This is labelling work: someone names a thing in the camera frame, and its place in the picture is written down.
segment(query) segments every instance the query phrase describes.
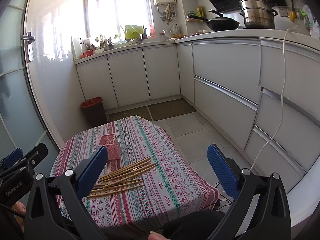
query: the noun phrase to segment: chopstick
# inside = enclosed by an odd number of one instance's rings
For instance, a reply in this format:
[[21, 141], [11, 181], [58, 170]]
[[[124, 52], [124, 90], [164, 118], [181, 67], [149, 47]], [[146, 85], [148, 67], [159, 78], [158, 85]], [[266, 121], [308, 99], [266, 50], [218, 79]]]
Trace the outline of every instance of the chopstick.
[[90, 191], [90, 193], [98, 192], [98, 191], [106, 191], [106, 190], [115, 189], [115, 188], [121, 188], [121, 187], [124, 187], [124, 186], [127, 186], [127, 185], [136, 184], [136, 183], [140, 183], [140, 182], [143, 182], [143, 180], [129, 182], [129, 183], [126, 183], [126, 184], [120, 184], [120, 185], [116, 185], [116, 186], [113, 186], [113, 187], [105, 187], [105, 188], [94, 189], [94, 190]]
[[123, 168], [121, 168], [121, 169], [119, 169], [119, 170], [116, 170], [116, 171], [113, 171], [113, 172], [111, 172], [111, 173], [108, 173], [108, 174], [106, 174], [106, 175], [104, 175], [104, 176], [101, 176], [100, 179], [103, 179], [103, 178], [106, 178], [106, 177], [110, 177], [111, 175], [114, 175], [115, 173], [119, 173], [120, 171], [128, 170], [128, 169], [130, 169], [131, 167], [133, 167], [133, 166], [135, 166], [135, 165], [137, 165], [137, 164], [144, 163], [147, 159], [151, 159], [151, 157], [148, 156], [148, 157], [142, 159], [141, 161], [132, 163], [132, 164], [130, 164], [130, 165], [128, 165], [128, 166], [125, 166], [125, 167], [123, 167]]
[[[133, 181], [138, 181], [140, 179], [129, 179], [128, 181], [125, 181], [125, 182], [133, 182]], [[109, 185], [110, 183], [101, 183], [101, 184], [95, 184], [93, 185], [94, 187], [102, 187], [102, 186], [105, 186], [105, 185]]]
[[145, 162], [143, 162], [143, 163], [136, 164], [135, 166], [132, 166], [132, 167], [130, 167], [130, 168], [127, 169], [127, 170], [123, 170], [123, 171], [121, 171], [121, 172], [114, 173], [114, 174], [112, 174], [112, 175], [110, 175], [110, 176], [108, 176], [108, 177], [105, 177], [105, 178], [103, 178], [103, 179], [99, 179], [99, 182], [111, 180], [111, 179], [114, 179], [115, 177], [118, 178], [118, 177], [117, 177], [118, 175], [126, 174], [128, 171], [137, 170], [138, 168], [141, 168], [141, 167], [143, 167], [143, 165], [148, 164], [148, 163], [150, 163], [150, 160], [147, 160], [147, 161], [145, 161]]
[[123, 181], [125, 181], [125, 180], [127, 180], [127, 179], [130, 179], [130, 178], [133, 178], [133, 177], [135, 177], [135, 176], [137, 176], [137, 175], [139, 175], [139, 174], [141, 174], [141, 173], [144, 173], [144, 172], [146, 172], [147, 170], [150, 170], [150, 169], [152, 169], [152, 168], [154, 168], [154, 167], [156, 167], [156, 166], [157, 166], [157, 164], [156, 164], [156, 163], [151, 164], [151, 165], [152, 165], [151, 167], [148, 167], [148, 168], [146, 168], [146, 169], [143, 169], [142, 171], [139, 171], [139, 172], [137, 172], [137, 173], [135, 173], [135, 174], [133, 174], [133, 175], [130, 175], [129, 177], [126, 177], [126, 178], [124, 178], [124, 179], [121, 179], [121, 180], [118, 180], [118, 181], [112, 182], [112, 183], [107, 184], [107, 185], [105, 185], [105, 186], [103, 186], [103, 187], [110, 187], [110, 186], [113, 186], [113, 185], [115, 185], [115, 184], [117, 184], [117, 183], [123, 182]]
[[153, 163], [153, 164], [149, 164], [149, 165], [147, 165], [147, 166], [143, 166], [143, 167], [141, 167], [141, 168], [139, 168], [139, 169], [137, 169], [137, 170], [134, 170], [134, 171], [126, 172], [126, 173], [124, 173], [124, 174], [122, 174], [122, 175], [119, 175], [119, 176], [116, 176], [116, 177], [113, 177], [113, 178], [110, 178], [110, 179], [105, 179], [105, 180], [103, 180], [103, 181], [108, 181], [108, 180], [113, 180], [113, 179], [119, 179], [119, 178], [122, 178], [122, 177], [124, 177], [124, 176], [130, 175], [130, 174], [133, 174], [133, 173], [136, 173], [136, 172], [138, 172], [138, 171], [142, 171], [143, 169], [149, 168], [149, 167], [151, 167], [152, 165], [154, 165], [154, 163]]
[[140, 185], [137, 185], [137, 186], [134, 186], [134, 187], [124, 188], [124, 189], [120, 189], [120, 190], [116, 190], [116, 191], [110, 191], [110, 192], [102, 193], [102, 194], [89, 195], [89, 196], [87, 196], [87, 197], [106, 196], [106, 195], [110, 195], [110, 194], [113, 194], [113, 193], [119, 193], [119, 192], [122, 192], [122, 191], [127, 191], [127, 190], [130, 190], [130, 189], [134, 189], [134, 188], [137, 188], [137, 187], [142, 187], [143, 185], [144, 185], [144, 183], [143, 183], [143, 184], [140, 184]]

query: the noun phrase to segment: white cabinet door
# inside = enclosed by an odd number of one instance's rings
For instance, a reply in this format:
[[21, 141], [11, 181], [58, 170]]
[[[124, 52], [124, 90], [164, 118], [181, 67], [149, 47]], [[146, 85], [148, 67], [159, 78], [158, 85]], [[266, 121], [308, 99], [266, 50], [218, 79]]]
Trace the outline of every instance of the white cabinet door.
[[260, 40], [192, 43], [195, 75], [259, 103]]
[[177, 48], [150, 46], [143, 49], [151, 99], [180, 94]]
[[[245, 152], [252, 159], [251, 164], [256, 158], [260, 149], [270, 140], [262, 130], [254, 127], [250, 135], [248, 145]], [[264, 173], [261, 175], [270, 176], [276, 172], [280, 175], [284, 189], [290, 191], [303, 177], [303, 169], [295, 162], [295, 160], [275, 141], [271, 141], [260, 152], [256, 164]]]
[[195, 103], [192, 45], [178, 45], [178, 63], [181, 94]]
[[113, 53], [108, 62], [119, 106], [150, 100], [141, 49]]
[[77, 65], [76, 68], [86, 100], [102, 97], [104, 109], [118, 107], [107, 57], [92, 59], [88, 63]]
[[[281, 94], [284, 82], [282, 42], [261, 38], [262, 87]], [[285, 45], [286, 83], [284, 97], [320, 120], [320, 53], [303, 45]]]
[[[274, 93], [263, 89], [255, 124], [270, 137], [278, 129], [281, 102]], [[308, 171], [320, 153], [320, 128], [305, 116], [284, 104], [281, 127], [274, 138], [300, 165]]]
[[244, 150], [257, 105], [218, 85], [195, 78], [195, 105]]

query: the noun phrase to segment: wok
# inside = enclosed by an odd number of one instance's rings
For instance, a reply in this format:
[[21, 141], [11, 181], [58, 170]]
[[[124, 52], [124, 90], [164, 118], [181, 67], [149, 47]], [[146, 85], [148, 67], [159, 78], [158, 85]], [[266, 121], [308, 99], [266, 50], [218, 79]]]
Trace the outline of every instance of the wok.
[[210, 20], [207, 20], [202, 17], [194, 16], [194, 15], [189, 15], [188, 17], [192, 19], [203, 20], [206, 23], [206, 25], [214, 32], [235, 30], [239, 27], [240, 22], [237, 22], [232, 18], [224, 17], [223, 14], [213, 9], [209, 10], [208, 12], [217, 14], [219, 15], [219, 17], [211, 18]]

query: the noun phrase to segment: table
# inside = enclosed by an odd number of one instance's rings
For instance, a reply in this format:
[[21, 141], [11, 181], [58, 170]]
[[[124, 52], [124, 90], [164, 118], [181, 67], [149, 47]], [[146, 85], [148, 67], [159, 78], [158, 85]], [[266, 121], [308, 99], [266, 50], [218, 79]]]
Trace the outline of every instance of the table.
[[[147, 156], [157, 166], [138, 175], [144, 186], [103, 197], [83, 198], [92, 219], [110, 239], [134, 239], [163, 224], [198, 211], [219, 198], [218, 190], [203, 180], [184, 161], [161, 127], [131, 116], [83, 131], [66, 142], [52, 167], [59, 176], [77, 165], [98, 147], [104, 134], [116, 133], [121, 159], [108, 161], [101, 175], [118, 170]], [[58, 197], [62, 215], [69, 217]]]

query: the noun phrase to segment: kettle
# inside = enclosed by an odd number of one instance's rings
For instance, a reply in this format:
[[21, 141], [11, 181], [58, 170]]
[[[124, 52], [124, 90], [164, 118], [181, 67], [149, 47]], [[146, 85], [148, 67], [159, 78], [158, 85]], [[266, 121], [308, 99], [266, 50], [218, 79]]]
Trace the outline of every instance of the kettle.
[[180, 30], [177, 24], [172, 26], [172, 34], [175, 34], [175, 35], [180, 34]]

